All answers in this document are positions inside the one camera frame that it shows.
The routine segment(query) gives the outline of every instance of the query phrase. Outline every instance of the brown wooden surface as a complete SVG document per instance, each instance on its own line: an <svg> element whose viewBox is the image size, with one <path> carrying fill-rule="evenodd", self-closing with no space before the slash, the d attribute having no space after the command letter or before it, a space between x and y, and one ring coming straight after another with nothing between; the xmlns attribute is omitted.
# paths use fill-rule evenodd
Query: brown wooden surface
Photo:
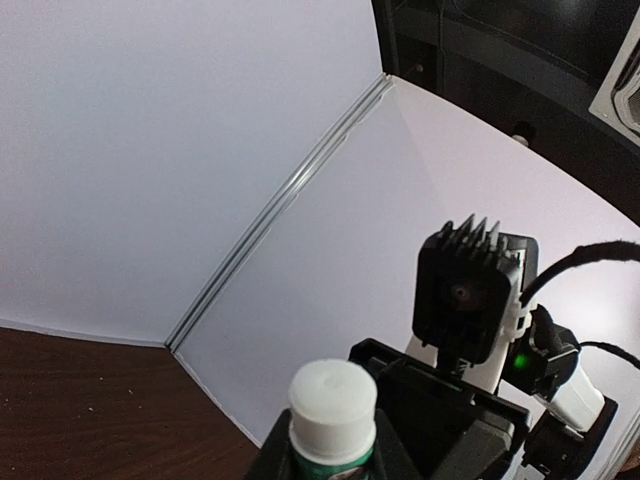
<svg viewBox="0 0 640 480"><path fill-rule="evenodd" d="M236 480L256 451L167 350L0 329L2 480Z"/></svg>

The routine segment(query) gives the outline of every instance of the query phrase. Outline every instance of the bottle label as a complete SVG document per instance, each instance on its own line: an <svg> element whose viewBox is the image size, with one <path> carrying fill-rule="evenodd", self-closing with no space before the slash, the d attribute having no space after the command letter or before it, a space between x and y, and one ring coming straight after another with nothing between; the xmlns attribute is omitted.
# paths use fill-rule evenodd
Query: bottle label
<svg viewBox="0 0 640 480"><path fill-rule="evenodd" d="M296 480L369 480L366 464L372 453L373 449L347 465L329 466L311 462L294 450L298 473Z"/></svg>

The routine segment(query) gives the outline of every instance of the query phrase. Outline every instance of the black plastic housing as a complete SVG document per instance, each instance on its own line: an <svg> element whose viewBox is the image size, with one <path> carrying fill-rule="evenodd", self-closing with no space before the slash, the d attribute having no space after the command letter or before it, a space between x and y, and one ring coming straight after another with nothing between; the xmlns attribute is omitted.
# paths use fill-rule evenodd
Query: black plastic housing
<svg viewBox="0 0 640 480"><path fill-rule="evenodd" d="M485 232L485 221L474 228L473 216L457 230L448 222L420 250L413 333L441 353L485 362L516 301L520 269L526 286L537 258L533 238L501 234L497 224Z"/></svg>
<svg viewBox="0 0 640 480"><path fill-rule="evenodd" d="M376 380L382 409L422 478L431 478L474 421L487 414L511 426L511 445L477 478L498 479L507 471L529 432L529 412L408 357L376 340L351 349L349 360ZM475 446L475 453L481 449Z"/></svg>

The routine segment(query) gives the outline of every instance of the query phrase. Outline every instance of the white plastic part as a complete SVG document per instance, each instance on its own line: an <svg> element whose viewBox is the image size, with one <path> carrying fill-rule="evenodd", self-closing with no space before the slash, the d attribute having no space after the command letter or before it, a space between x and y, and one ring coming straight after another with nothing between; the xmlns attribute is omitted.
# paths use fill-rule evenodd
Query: white plastic part
<svg viewBox="0 0 640 480"><path fill-rule="evenodd" d="M425 345L423 347L422 341L415 335L411 335L405 353L430 367L435 367L438 361L438 349L433 345Z"/></svg>
<svg viewBox="0 0 640 480"><path fill-rule="evenodd" d="M588 431L604 407L602 393L593 386L580 364L550 402L536 398L555 417L578 432Z"/></svg>
<svg viewBox="0 0 640 480"><path fill-rule="evenodd" d="M359 459L376 438L377 396L373 378L355 363L327 359L304 365L289 387L293 447L321 465Z"/></svg>

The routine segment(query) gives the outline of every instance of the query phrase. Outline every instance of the green led light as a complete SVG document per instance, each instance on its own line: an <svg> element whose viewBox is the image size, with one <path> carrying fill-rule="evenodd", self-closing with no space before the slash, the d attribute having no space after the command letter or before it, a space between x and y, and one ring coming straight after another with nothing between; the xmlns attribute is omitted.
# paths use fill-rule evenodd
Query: green led light
<svg viewBox="0 0 640 480"><path fill-rule="evenodd" d="M531 363L531 360L529 360L529 357L523 354L520 354L516 356L516 359L513 361L513 367L516 370L524 370L529 366L530 363Z"/></svg>

